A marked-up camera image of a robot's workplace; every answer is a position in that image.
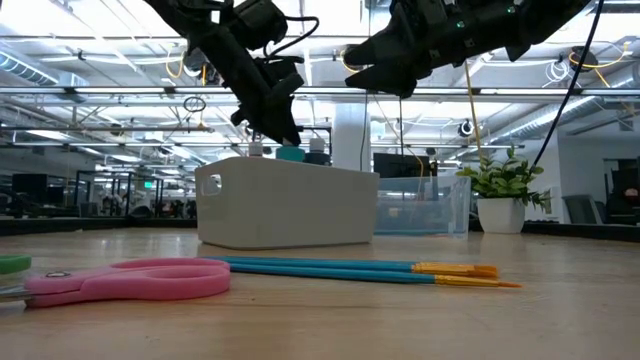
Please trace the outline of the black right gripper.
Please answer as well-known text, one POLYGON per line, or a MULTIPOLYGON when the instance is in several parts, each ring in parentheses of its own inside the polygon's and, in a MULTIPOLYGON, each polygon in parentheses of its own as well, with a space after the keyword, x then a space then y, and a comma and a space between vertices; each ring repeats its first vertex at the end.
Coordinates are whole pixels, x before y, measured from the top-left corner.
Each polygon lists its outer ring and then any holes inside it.
POLYGON ((408 98, 430 68, 504 46, 508 0, 394 0, 394 20, 343 59, 373 65, 358 73, 360 87, 408 98))

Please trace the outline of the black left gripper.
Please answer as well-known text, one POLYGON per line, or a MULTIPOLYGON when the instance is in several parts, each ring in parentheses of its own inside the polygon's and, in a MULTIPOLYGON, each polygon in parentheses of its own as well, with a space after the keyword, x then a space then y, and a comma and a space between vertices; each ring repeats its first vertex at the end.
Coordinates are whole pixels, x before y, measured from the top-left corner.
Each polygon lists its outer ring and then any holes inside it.
POLYGON ((292 113, 295 91, 304 81, 293 64, 256 61, 228 29, 209 33, 209 61, 240 101, 230 120, 238 126, 246 120, 252 130, 283 145, 299 146, 301 139, 292 113))

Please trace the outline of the light blue paint bottle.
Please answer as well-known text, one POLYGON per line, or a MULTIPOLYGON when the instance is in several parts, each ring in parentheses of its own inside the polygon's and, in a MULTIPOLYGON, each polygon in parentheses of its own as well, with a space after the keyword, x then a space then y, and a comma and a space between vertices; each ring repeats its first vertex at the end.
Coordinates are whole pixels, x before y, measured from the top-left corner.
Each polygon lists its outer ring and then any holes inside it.
POLYGON ((276 158, 292 162, 303 162, 305 151, 297 146, 282 146, 276 149, 276 158))

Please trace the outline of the dark grey paint bottle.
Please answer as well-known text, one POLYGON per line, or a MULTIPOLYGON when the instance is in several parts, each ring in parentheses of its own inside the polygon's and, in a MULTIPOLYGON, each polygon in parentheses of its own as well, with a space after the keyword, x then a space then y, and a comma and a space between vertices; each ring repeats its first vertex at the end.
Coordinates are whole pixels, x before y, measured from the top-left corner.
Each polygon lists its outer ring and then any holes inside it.
POLYGON ((309 151, 305 154, 304 162, 309 164, 330 166, 331 156, 325 152, 326 142, 322 138, 312 138, 309 141, 309 151))

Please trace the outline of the pink scissors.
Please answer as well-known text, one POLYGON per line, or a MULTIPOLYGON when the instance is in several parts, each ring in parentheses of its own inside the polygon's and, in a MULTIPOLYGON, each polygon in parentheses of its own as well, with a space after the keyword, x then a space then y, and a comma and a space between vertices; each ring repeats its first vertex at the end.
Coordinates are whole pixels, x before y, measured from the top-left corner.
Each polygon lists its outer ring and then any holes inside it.
POLYGON ((0 302, 31 308, 106 300, 188 300, 230 289, 230 265, 206 258, 138 259, 109 266, 33 276, 0 287, 0 302))

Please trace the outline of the green scissors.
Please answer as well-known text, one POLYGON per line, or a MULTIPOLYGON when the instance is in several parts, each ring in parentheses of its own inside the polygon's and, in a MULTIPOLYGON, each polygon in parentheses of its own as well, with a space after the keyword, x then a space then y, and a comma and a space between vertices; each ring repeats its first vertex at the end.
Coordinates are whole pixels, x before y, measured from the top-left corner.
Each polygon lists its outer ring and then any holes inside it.
POLYGON ((0 275, 23 272, 31 268, 29 255, 0 255, 0 275))

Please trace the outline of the grey plastic bin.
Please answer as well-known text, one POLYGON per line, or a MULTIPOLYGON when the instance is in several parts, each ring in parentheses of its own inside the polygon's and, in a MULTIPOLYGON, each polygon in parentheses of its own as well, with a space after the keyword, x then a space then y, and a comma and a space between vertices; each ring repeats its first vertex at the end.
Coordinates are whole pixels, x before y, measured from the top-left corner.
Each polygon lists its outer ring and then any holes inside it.
POLYGON ((199 239, 236 250, 368 243, 379 175, 260 157, 195 170, 199 239))

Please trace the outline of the black background monitor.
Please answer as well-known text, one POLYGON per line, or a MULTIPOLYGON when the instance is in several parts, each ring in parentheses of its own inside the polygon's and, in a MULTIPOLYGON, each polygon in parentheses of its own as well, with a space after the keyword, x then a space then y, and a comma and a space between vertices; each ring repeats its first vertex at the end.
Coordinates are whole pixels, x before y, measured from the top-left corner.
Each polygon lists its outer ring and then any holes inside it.
POLYGON ((373 163, 374 171, 381 178, 412 178, 430 174, 427 156, 374 153, 373 163))
POLYGON ((12 175, 12 190, 31 201, 44 204, 48 201, 48 175, 17 173, 12 175))

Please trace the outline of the shallow clear plastic bin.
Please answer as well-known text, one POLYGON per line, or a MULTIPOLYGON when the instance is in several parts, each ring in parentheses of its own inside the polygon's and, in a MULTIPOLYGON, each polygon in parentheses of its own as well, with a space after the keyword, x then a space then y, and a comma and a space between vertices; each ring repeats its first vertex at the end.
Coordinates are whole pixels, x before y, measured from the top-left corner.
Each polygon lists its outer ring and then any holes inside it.
POLYGON ((374 234, 466 238, 470 202, 468 177, 381 179, 374 234))

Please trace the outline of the potted green plant white pot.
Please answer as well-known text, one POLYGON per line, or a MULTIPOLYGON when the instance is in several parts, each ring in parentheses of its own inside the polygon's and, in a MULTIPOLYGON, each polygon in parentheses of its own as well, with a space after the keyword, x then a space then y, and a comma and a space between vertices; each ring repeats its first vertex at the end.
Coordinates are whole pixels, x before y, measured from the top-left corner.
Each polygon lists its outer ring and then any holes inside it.
POLYGON ((504 161, 482 157, 477 169, 467 166, 456 175, 469 178, 471 190, 478 194, 477 216, 485 233, 518 234, 524 227, 526 208, 544 207, 551 199, 548 193, 531 188, 543 172, 511 146, 504 161))

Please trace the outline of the grey office chair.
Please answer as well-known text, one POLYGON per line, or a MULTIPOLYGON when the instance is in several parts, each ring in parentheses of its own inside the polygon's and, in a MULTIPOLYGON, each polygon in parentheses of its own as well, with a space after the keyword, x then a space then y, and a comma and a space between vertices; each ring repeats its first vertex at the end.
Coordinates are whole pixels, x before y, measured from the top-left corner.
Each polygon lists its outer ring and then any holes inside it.
POLYGON ((600 213, 591 195, 570 195, 563 200, 572 224, 602 224, 600 213))

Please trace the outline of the silver ventilation duct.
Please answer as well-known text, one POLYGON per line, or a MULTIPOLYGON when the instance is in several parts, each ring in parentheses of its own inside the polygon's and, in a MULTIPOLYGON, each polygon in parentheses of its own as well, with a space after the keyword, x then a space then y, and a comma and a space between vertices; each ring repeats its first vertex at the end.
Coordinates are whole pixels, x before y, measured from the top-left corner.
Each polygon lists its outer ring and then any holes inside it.
MULTIPOLYGON (((631 96, 588 96, 575 98, 568 101, 564 107, 559 124, 572 122, 576 119, 586 117, 590 114, 601 111, 606 105, 621 105, 622 103, 637 103, 636 108, 640 110, 640 95, 631 96)), ((544 106, 532 113, 512 122, 501 130, 493 133, 489 142, 491 144, 506 143, 511 138, 522 138, 539 135, 547 131, 556 118, 559 104, 544 106)))

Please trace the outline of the black background rack frame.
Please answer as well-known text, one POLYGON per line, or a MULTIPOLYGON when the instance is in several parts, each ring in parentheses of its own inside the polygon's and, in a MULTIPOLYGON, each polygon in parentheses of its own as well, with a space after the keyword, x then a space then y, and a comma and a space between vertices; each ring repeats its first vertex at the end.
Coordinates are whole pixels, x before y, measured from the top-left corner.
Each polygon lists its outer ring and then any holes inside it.
POLYGON ((138 171, 78 170, 72 182, 72 205, 80 217, 126 217, 148 211, 157 215, 165 181, 138 171))

